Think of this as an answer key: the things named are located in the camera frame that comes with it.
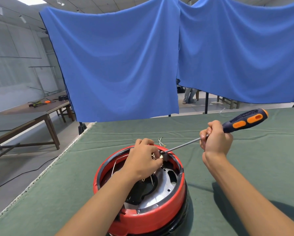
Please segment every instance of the jeans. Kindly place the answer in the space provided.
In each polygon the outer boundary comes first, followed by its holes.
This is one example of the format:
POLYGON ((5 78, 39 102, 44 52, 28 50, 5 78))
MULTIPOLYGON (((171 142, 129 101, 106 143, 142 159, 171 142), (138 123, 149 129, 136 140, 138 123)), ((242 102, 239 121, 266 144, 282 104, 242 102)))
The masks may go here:
POLYGON ((191 103, 196 92, 197 92, 197 89, 186 88, 183 102, 191 103))

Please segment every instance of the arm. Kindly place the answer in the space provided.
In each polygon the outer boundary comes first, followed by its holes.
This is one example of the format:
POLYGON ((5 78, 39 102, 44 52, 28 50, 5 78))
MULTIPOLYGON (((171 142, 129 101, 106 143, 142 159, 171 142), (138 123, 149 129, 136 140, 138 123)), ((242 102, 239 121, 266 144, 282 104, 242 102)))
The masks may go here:
POLYGON ((121 210, 134 184, 162 166, 159 151, 150 139, 136 141, 121 170, 66 223, 56 236, 104 236, 121 210), (155 153, 157 160, 151 158, 155 153))
POLYGON ((232 143, 231 134, 223 132, 219 121, 208 123, 200 132, 203 161, 235 209, 251 236, 293 235, 294 222, 260 194, 226 155, 232 143))

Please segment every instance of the red plastic housing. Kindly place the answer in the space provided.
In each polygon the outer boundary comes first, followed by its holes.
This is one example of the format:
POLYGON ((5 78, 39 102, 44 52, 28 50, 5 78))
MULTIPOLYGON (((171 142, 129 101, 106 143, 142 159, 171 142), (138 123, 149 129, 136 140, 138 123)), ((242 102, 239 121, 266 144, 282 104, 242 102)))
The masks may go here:
MULTIPOLYGON (((166 151, 167 149, 161 146, 155 145, 159 150, 166 151)), ((133 146, 126 147, 124 149, 121 149, 117 151, 116 153, 123 151, 125 149, 129 149, 133 146)), ((173 155, 176 160, 179 162, 179 164, 182 166, 182 163, 180 162, 179 158, 172 152, 170 152, 171 155, 173 155)), ((98 192, 98 186, 97 186, 97 177, 99 170, 104 165, 104 163, 110 158, 108 157, 102 165, 99 167, 93 182, 93 192, 94 194, 98 192)), ((100 183, 102 181, 102 178, 104 175, 114 166, 115 161, 109 162, 105 168, 103 169, 100 177, 100 183)), ((122 214, 120 214, 120 221, 114 221, 112 225, 109 228, 109 233, 115 236, 126 236, 127 234, 144 234, 149 233, 155 230, 158 230, 165 226, 167 223, 169 223, 175 215, 178 213, 180 208, 183 205, 184 197, 185 197, 185 178, 184 178, 184 172, 181 174, 181 183, 179 188, 177 189, 176 193, 172 195, 172 197, 165 202, 163 205, 158 206, 157 208, 146 212, 146 213, 140 213, 137 214, 136 210, 129 210, 129 209, 122 209, 122 214)))

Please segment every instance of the forearm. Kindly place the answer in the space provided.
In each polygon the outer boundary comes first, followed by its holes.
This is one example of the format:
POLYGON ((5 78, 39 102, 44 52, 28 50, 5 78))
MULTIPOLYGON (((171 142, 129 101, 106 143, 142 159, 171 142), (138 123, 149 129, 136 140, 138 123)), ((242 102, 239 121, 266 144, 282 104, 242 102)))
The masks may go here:
POLYGON ((294 235, 294 222, 261 195, 226 158, 208 170, 251 236, 294 235))
POLYGON ((122 208, 134 181, 117 171, 56 236, 104 236, 122 208))

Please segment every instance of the hand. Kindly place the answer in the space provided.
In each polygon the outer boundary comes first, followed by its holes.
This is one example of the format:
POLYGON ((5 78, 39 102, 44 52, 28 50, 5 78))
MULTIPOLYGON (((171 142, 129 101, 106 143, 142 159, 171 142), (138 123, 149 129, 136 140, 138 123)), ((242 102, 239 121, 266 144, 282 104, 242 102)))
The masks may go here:
POLYGON ((159 150, 153 144, 154 141, 147 138, 137 139, 134 148, 129 151, 121 170, 133 178, 135 182, 151 176, 163 164, 163 159, 159 158, 159 150), (156 160, 151 157, 152 153, 154 153, 156 160))
POLYGON ((200 132, 200 138, 200 147, 204 150, 202 158, 207 167, 214 159, 226 158, 233 141, 233 136, 224 133, 222 124, 217 120, 208 123, 208 128, 200 132))

